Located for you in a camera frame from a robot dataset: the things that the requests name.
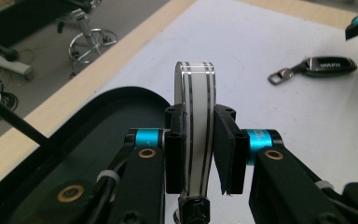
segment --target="cable tie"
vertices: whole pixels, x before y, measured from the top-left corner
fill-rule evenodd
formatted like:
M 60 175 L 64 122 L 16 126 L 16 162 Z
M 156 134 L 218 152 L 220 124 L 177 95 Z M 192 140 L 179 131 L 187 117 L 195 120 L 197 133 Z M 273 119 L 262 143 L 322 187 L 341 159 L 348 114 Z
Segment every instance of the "cable tie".
M 120 182 L 120 176 L 113 170 L 102 170 L 97 177 L 97 182 L 104 176 L 111 177 L 116 181 L 116 185 Z
M 334 189 L 334 186 L 330 184 L 327 180 L 320 180 L 318 182 L 315 182 L 316 187 L 319 189 Z

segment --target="black cable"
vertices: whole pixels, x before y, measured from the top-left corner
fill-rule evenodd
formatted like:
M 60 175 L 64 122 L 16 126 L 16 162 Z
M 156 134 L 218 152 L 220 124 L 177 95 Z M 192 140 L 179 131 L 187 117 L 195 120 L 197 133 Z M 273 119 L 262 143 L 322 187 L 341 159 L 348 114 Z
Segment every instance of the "black cable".
M 358 223 L 358 210 L 347 206 L 345 203 L 337 201 L 337 200 L 330 200 L 335 206 L 336 208 L 338 208 L 338 210 L 345 216 L 348 217 L 348 215 L 350 215 L 351 218 L 354 218 L 356 220 L 356 223 Z
M 107 177 L 106 184 L 103 188 L 103 194 L 98 201 L 98 205 L 96 208 L 92 211 L 89 219 L 87 220 L 87 224 L 95 224 L 95 223 L 101 223 L 103 217 L 105 217 L 103 214 L 105 214 L 109 208 L 109 201 L 112 196 L 112 193 L 115 191 L 116 188 L 116 180 L 114 180 L 111 177 Z
M 17 96 L 13 93 L 1 91 L 0 98 L 0 102 L 12 111 L 14 111 L 19 104 Z

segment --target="brass bearing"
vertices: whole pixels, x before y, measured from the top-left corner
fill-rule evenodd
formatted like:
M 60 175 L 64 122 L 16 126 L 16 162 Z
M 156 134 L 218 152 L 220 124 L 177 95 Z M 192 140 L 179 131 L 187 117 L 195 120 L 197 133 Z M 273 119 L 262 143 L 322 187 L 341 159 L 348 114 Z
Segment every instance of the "brass bearing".
M 84 188 L 81 185 L 70 185 L 58 193 L 57 200 L 60 203 L 71 203 L 80 198 L 83 193 Z
M 156 156 L 156 150 L 152 148 L 144 148 L 138 152 L 138 156 L 144 159 L 149 159 Z
M 264 152 L 264 154 L 268 158 L 273 159 L 275 161 L 280 161 L 281 159 L 283 159 L 283 154 L 276 150 L 267 150 L 266 152 Z

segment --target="black tray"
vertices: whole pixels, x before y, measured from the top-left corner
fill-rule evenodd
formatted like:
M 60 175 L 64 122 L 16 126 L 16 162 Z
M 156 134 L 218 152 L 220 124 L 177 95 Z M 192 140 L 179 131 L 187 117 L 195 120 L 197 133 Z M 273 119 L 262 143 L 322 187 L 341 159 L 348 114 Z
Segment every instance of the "black tray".
M 19 223 L 57 186 L 96 182 L 123 146 L 129 128 L 163 128 L 170 106 L 152 91 L 108 91 L 80 109 L 50 139 L 70 151 L 63 160 L 40 148 L 0 182 L 0 223 Z

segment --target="white tabletop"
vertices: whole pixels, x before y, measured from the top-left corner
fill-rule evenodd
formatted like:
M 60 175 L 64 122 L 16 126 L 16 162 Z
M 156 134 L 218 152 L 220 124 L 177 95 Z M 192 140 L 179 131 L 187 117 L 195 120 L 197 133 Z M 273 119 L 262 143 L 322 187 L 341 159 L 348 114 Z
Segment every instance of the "white tabletop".
M 358 69 L 349 76 L 296 75 L 272 86 L 268 75 L 305 57 L 337 55 L 358 65 L 358 37 L 346 42 L 342 29 L 252 7 L 232 0 L 199 0 L 144 45 L 96 95 L 119 86 L 155 91 L 173 104 L 176 62 L 211 62 L 217 103 L 237 111 L 240 128 L 276 129 L 285 145 L 341 193 L 358 181 Z M 253 223 L 248 198 L 253 167 L 243 195 L 220 194 L 212 168 L 211 223 Z M 177 195 L 168 196 L 172 223 Z

